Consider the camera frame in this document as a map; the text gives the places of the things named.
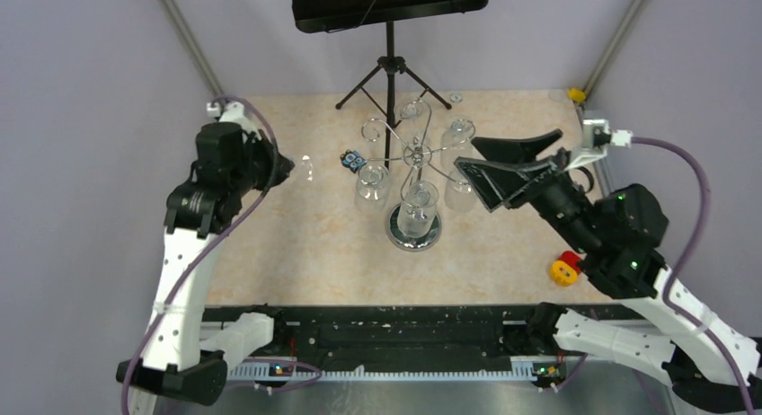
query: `glass cup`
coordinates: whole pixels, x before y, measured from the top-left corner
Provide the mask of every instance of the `glass cup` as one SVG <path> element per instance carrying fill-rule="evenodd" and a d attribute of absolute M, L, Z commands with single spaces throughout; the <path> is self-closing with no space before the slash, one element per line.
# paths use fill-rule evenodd
<path fill-rule="evenodd" d="M 463 116 L 456 116 L 452 119 L 450 126 L 442 134 L 441 147 L 439 152 L 441 166 L 444 172 L 452 171 L 455 166 L 453 162 L 460 156 L 471 157 L 473 148 L 471 147 L 471 138 L 474 137 L 474 123 Z"/>
<path fill-rule="evenodd" d="M 366 163 L 358 172 L 355 184 L 355 207 L 363 213 L 384 210 L 390 190 L 389 170 L 383 165 Z"/>
<path fill-rule="evenodd" d="M 406 237 L 421 238 L 437 216 L 439 192 L 428 181 L 416 181 L 405 193 L 397 215 L 397 227 Z"/>
<path fill-rule="evenodd" d="M 430 133 L 423 138 L 423 132 L 430 123 L 431 106 L 422 98 L 410 102 L 397 104 L 395 109 L 397 118 L 400 120 L 399 135 L 402 141 L 416 147 L 420 145 L 430 146 Z"/>
<path fill-rule="evenodd" d="M 445 205 L 455 211 L 466 212 L 474 208 L 474 204 L 476 194 L 468 179 L 457 169 L 451 171 L 445 188 Z"/>

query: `metal pole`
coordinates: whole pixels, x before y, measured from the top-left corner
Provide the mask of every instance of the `metal pole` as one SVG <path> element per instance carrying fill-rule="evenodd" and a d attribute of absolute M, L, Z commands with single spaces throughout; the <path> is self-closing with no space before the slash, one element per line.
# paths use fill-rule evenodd
<path fill-rule="evenodd" d="M 386 22 L 386 57 L 387 63 L 394 60 L 394 22 Z M 391 128 L 396 128 L 394 123 L 394 76 L 396 71 L 386 69 L 386 124 Z M 384 158 L 391 156 L 392 136 L 389 130 L 386 130 L 386 143 L 384 146 Z M 385 161 L 386 169 L 389 169 L 389 161 Z"/>
<path fill-rule="evenodd" d="M 201 51 L 199 43 L 193 36 L 191 28 L 182 16 L 177 3 L 174 0 L 159 0 L 159 2 L 164 9 L 164 13 L 166 13 L 167 19 L 174 27 L 174 31 L 177 33 L 180 43 L 188 53 L 196 70 L 199 71 L 201 79 L 204 81 L 204 85 L 206 85 L 207 89 L 215 96 L 224 94 L 222 85 L 220 85 L 219 80 L 217 80 L 217 76 L 209 65 L 207 58 L 204 57 L 204 53 Z"/>
<path fill-rule="evenodd" d="M 595 69 L 593 69 L 588 82 L 585 84 L 584 92 L 587 95 L 588 100 L 593 92 L 595 92 L 601 76 L 606 71 L 606 68 L 611 62 L 613 56 L 622 46 L 622 43 L 625 41 L 625 35 L 632 28 L 634 21 L 636 20 L 638 14 L 645 7 L 647 1 L 648 0 L 633 0 L 630 3 L 630 7 L 627 8 L 625 17 L 622 18 L 622 21 L 619 23 L 619 27 L 616 28 L 614 36 L 611 37 L 611 41 L 608 42 L 606 50 L 601 55 L 600 59 L 598 60 L 598 64 L 596 65 Z"/>

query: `yellow button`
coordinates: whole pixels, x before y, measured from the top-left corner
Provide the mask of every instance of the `yellow button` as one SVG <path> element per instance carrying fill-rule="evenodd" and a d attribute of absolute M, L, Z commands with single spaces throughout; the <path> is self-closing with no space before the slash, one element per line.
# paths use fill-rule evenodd
<path fill-rule="evenodd" d="M 557 260 L 550 267 L 550 278 L 562 287 L 567 287 L 577 281 L 577 271 L 574 271 L 572 266 Z"/>

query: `music stand tripod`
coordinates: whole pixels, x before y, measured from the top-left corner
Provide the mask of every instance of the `music stand tripod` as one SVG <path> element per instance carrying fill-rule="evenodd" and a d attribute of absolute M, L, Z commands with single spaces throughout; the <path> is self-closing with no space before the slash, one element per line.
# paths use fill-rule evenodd
<path fill-rule="evenodd" d="M 442 102 L 442 105 L 444 105 L 445 108 L 448 110 L 452 109 L 452 104 L 439 96 L 439 93 L 429 87 L 425 81 L 421 80 L 421 78 L 407 66 L 404 57 L 394 55 L 394 22 L 386 22 L 386 56 L 379 57 L 377 63 L 378 65 L 374 67 L 373 70 L 370 71 L 370 73 L 366 75 L 365 78 L 363 78 L 362 81 L 360 81 L 346 96 L 344 96 L 344 99 L 336 104 L 336 110 L 340 110 L 344 103 L 346 103 L 352 96 L 354 96 L 355 93 L 362 91 L 374 103 L 374 105 L 376 105 L 376 107 L 382 113 L 384 113 L 384 116 L 386 117 L 386 123 L 389 126 L 396 128 L 399 124 L 399 122 L 395 122 L 394 120 L 394 103 L 396 102 L 394 97 L 394 76 L 396 74 L 407 74 L 413 80 L 415 80 L 416 83 L 420 84 L 421 87 L 423 87 L 423 92 L 419 97 L 422 97 L 426 93 L 430 93 L 431 96 L 434 96 L 434 98 L 437 99 L 437 101 Z M 386 110 L 384 110 L 381 105 L 378 104 L 375 99 L 373 99 L 373 96 L 371 96 L 370 93 L 365 90 L 365 84 L 370 81 L 374 75 L 378 74 L 381 69 L 384 69 L 386 72 Z M 384 151 L 384 155 L 387 157 L 389 156 L 390 144 L 391 137 L 387 133 Z"/>

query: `black music stand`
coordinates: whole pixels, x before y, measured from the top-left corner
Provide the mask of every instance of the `black music stand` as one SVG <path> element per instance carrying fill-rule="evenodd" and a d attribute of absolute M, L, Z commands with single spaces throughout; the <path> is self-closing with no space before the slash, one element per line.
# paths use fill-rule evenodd
<path fill-rule="evenodd" d="M 394 75 L 407 74 L 423 87 L 423 96 L 430 93 L 448 110 L 449 102 L 421 80 L 405 63 L 403 57 L 394 55 L 394 22 L 411 18 L 429 17 L 447 13 L 478 11 L 488 0 L 292 0 L 292 10 L 297 28 L 304 33 L 325 31 L 328 33 L 355 29 L 366 24 L 386 23 L 386 55 L 379 57 L 377 66 L 336 104 L 340 110 L 355 93 L 362 91 L 384 113 L 386 123 L 397 127 L 394 120 Z M 365 90 L 365 84 L 381 69 L 386 72 L 386 110 Z M 385 158 L 389 158 L 391 137 L 386 131 Z"/>

